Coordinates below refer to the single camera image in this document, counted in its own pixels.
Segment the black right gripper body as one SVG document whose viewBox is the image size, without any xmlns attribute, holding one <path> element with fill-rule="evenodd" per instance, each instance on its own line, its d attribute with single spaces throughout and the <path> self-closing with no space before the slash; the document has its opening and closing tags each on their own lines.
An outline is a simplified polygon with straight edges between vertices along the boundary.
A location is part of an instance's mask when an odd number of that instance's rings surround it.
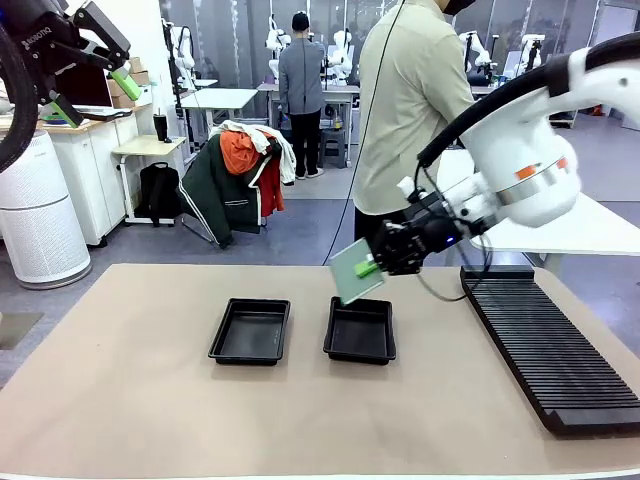
<svg viewBox="0 0 640 480">
<path fill-rule="evenodd" d="M 371 241 L 371 254 L 382 271 L 392 276 L 413 275 L 427 256 L 480 233 L 481 219 L 452 214 L 445 201 L 426 196 L 397 217 L 382 220 Z"/>
</svg>

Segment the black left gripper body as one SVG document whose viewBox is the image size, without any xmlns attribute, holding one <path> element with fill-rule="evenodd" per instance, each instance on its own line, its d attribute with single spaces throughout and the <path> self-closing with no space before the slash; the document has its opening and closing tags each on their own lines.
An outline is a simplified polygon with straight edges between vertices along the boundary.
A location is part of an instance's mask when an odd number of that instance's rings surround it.
<svg viewBox="0 0 640 480">
<path fill-rule="evenodd" d="M 56 75 L 74 68 L 79 32 L 67 1 L 1 1 L 1 26 L 22 56 L 38 101 L 50 101 Z"/>
</svg>

